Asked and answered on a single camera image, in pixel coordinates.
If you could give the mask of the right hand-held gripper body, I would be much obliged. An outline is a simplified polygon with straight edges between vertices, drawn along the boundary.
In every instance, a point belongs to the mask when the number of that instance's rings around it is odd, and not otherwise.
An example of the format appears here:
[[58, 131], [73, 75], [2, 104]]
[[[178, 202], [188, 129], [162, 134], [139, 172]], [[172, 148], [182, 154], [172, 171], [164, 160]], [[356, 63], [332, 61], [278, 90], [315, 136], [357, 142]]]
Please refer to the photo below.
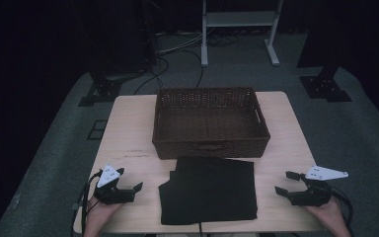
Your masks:
[[293, 192], [288, 194], [288, 199], [292, 205], [299, 206], [321, 206], [327, 203], [332, 196], [332, 188], [328, 184], [329, 180], [343, 179], [348, 177], [348, 172], [333, 170], [317, 165], [313, 165], [302, 181], [306, 190], [303, 192]]

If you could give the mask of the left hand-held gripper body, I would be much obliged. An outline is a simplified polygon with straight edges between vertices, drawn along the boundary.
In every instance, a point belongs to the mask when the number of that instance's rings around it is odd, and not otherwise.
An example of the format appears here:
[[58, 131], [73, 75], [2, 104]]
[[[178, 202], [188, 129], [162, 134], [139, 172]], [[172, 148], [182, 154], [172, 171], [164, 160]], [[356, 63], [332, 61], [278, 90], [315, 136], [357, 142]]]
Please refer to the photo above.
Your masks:
[[104, 204], [133, 202], [135, 193], [130, 189], [117, 187], [120, 175], [113, 166], [107, 164], [102, 170], [100, 179], [97, 181], [94, 197]]

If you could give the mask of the black garment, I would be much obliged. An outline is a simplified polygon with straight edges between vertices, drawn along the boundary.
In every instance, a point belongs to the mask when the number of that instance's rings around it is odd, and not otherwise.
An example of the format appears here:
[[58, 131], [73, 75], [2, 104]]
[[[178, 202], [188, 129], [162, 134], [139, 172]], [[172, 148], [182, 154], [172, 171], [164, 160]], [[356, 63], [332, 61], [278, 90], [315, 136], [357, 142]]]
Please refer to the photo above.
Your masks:
[[159, 186], [161, 223], [253, 220], [258, 205], [252, 162], [181, 157], [170, 180]]

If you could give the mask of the brown wicker basket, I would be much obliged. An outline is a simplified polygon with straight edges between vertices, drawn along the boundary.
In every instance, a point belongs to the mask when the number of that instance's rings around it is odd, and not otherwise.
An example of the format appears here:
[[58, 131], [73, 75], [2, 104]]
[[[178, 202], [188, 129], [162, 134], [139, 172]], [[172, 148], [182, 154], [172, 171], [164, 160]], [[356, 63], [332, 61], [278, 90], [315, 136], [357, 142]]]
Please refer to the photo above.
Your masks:
[[250, 87], [161, 89], [152, 143], [159, 158], [259, 158], [270, 140]]

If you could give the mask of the person's left hand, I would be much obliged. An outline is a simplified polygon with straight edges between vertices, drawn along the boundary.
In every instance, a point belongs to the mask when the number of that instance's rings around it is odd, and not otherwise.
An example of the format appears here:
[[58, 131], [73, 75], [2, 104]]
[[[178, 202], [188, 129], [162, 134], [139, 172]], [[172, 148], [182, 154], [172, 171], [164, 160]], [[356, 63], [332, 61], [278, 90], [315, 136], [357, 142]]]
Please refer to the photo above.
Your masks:
[[119, 211], [122, 204], [104, 204], [95, 197], [91, 197], [88, 201], [88, 207], [83, 237], [100, 237], [102, 229], [114, 214]]

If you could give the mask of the person's right hand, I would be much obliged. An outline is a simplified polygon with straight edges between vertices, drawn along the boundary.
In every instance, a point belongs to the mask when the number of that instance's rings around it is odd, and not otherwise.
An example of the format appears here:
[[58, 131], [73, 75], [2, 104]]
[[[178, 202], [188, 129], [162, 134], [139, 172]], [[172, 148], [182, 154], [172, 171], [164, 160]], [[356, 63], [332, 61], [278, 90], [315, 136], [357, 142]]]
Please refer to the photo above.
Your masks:
[[351, 237], [336, 197], [321, 206], [304, 206], [334, 237]]

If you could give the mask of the black stand base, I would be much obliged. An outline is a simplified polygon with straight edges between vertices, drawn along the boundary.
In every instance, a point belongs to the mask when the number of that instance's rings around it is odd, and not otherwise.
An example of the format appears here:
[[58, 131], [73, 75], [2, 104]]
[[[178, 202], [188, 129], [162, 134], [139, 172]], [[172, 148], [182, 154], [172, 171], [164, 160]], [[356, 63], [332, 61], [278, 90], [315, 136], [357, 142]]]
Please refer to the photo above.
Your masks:
[[318, 75], [301, 76], [300, 81], [311, 99], [330, 103], [351, 102], [349, 94], [335, 81], [337, 66], [324, 66]]
[[115, 80], [110, 80], [101, 74], [91, 74], [92, 84], [88, 94], [84, 96], [79, 107], [92, 107], [96, 103], [113, 102], [119, 95], [121, 84]]

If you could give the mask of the black square floor frame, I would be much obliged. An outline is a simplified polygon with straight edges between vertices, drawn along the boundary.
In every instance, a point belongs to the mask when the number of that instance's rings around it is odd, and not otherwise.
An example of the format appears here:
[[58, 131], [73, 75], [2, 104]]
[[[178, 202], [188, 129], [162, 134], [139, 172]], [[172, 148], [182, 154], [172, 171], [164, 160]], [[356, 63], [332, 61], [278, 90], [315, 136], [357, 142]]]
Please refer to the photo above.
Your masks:
[[97, 119], [94, 121], [91, 130], [88, 133], [88, 140], [101, 140], [104, 136], [108, 121], [106, 119]]

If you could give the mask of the white metal stand frame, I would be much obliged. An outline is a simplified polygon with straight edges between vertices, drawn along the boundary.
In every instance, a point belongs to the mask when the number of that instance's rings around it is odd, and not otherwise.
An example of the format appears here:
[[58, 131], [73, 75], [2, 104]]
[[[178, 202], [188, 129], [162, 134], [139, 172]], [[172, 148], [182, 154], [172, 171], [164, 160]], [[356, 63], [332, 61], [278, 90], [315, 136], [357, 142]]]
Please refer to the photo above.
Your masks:
[[284, 0], [278, 0], [273, 11], [258, 12], [208, 12], [207, 0], [202, 0], [200, 64], [208, 65], [207, 30], [213, 28], [270, 27], [265, 47], [273, 66], [280, 64], [273, 47]]

